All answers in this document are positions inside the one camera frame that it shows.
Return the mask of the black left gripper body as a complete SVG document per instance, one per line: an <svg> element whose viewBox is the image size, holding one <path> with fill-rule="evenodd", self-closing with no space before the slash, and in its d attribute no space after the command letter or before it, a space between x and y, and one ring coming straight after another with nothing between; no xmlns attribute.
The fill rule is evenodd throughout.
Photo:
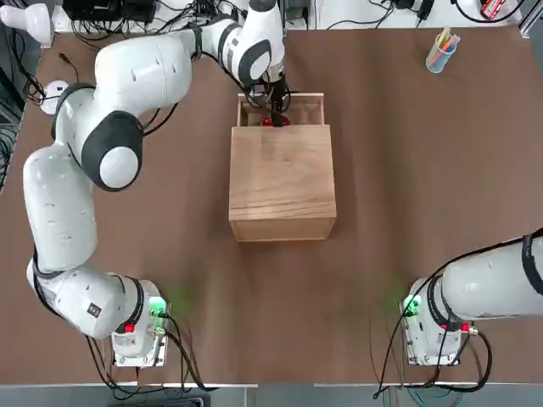
<svg viewBox="0 0 543 407"><path fill-rule="evenodd" d="M285 75L280 75L275 81L270 82L271 106L282 106L287 94L288 89Z"/></svg>

